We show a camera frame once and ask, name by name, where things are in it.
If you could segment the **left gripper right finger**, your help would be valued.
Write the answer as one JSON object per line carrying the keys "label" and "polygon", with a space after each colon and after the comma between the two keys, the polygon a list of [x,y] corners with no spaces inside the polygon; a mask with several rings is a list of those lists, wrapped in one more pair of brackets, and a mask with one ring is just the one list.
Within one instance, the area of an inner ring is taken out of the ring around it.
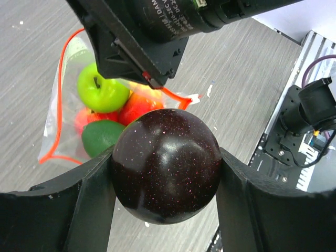
{"label": "left gripper right finger", "polygon": [[286,188],[221,154],[216,201],[224,251],[335,251],[335,190]]}

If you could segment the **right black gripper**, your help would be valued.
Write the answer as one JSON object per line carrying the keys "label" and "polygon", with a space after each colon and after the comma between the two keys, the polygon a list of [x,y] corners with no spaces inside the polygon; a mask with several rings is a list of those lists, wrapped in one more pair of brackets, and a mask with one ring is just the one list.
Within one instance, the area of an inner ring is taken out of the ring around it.
{"label": "right black gripper", "polygon": [[162,88],[190,36],[290,5],[289,0],[68,0],[93,47],[99,74]]}

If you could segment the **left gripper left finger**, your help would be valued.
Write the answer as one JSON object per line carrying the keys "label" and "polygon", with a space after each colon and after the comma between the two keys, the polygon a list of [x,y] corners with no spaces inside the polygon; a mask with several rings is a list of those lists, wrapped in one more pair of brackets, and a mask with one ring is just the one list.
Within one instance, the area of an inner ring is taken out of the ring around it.
{"label": "left gripper left finger", "polygon": [[1,251],[106,251],[112,148],[24,192],[1,194]]}

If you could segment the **red yellow toy mango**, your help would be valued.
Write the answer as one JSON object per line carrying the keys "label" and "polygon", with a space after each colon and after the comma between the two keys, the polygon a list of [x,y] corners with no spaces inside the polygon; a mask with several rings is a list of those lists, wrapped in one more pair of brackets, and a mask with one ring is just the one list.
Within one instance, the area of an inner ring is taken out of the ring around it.
{"label": "red yellow toy mango", "polygon": [[148,112],[164,108],[161,91],[133,81],[127,85],[132,93],[119,112],[118,122],[122,125],[127,126]]}

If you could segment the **light green toy apple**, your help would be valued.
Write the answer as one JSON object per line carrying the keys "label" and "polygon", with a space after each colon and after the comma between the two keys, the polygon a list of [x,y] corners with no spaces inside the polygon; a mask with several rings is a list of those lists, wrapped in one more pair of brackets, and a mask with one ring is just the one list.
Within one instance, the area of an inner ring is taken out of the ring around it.
{"label": "light green toy apple", "polygon": [[77,79],[80,100],[98,113],[119,110],[128,100],[130,90],[119,79],[107,79],[98,73],[96,63],[84,67]]}

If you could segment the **clear zip top bag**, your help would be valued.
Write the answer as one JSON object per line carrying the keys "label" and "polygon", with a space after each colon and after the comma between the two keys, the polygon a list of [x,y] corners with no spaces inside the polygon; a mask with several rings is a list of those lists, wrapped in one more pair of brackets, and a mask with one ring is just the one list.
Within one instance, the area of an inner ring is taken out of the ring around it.
{"label": "clear zip top bag", "polygon": [[[96,63],[91,43],[85,30],[79,29],[68,38],[61,52],[38,157],[40,163],[55,160],[75,166],[91,159],[74,127],[77,113],[88,108],[78,96],[77,79],[91,63]],[[129,89],[129,80],[119,80]],[[164,108],[186,109],[200,100],[198,94],[182,96],[166,88],[158,90],[162,92]]]}

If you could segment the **dark green toy avocado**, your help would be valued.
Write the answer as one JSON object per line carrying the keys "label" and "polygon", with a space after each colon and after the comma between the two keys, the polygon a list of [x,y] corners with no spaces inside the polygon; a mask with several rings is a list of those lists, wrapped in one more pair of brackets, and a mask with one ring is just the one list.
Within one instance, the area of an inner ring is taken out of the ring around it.
{"label": "dark green toy avocado", "polygon": [[88,123],[81,134],[85,152],[96,157],[114,145],[124,129],[124,125],[107,119]]}

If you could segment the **red toy apple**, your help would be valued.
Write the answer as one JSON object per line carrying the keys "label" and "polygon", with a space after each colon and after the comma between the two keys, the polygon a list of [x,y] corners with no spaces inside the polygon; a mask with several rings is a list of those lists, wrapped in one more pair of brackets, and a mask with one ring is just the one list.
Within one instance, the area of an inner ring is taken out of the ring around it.
{"label": "red toy apple", "polygon": [[100,120],[118,120],[118,112],[111,113],[97,113],[89,108],[84,108],[77,113],[74,120],[74,127],[76,132],[81,135],[84,127],[91,122],[100,121]]}

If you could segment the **dark brown toy fruit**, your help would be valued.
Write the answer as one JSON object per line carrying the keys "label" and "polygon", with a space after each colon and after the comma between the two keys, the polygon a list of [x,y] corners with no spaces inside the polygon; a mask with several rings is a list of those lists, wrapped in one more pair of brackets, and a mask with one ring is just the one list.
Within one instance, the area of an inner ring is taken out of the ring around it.
{"label": "dark brown toy fruit", "polygon": [[221,162],[218,142],[200,118],[180,109],[155,110],[128,125],[114,146],[114,191],[140,220],[180,223],[213,199]]}

